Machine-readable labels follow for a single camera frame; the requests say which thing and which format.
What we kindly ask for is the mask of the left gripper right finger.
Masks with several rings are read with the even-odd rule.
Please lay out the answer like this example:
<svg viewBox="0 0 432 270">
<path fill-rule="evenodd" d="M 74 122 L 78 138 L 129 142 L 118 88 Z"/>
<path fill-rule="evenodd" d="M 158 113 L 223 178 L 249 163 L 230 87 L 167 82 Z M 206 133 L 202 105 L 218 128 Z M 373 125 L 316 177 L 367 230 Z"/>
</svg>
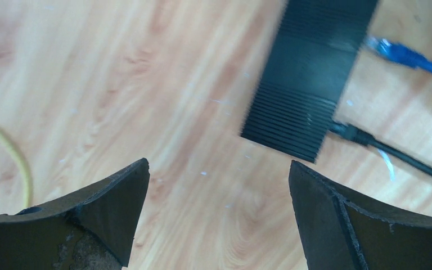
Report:
<svg viewBox="0 0 432 270">
<path fill-rule="evenodd" d="M 292 161 L 289 189 L 309 269 L 432 269 L 432 217 Z"/>
</svg>

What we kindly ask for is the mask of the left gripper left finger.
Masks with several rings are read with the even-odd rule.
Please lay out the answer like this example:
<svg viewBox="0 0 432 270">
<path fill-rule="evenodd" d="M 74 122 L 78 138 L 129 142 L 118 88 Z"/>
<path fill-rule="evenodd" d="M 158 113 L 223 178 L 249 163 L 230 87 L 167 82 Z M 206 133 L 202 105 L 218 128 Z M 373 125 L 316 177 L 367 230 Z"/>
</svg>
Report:
<svg viewBox="0 0 432 270">
<path fill-rule="evenodd" d="M 149 187 L 147 159 L 17 214 L 0 215 L 0 269 L 122 269 Z"/>
</svg>

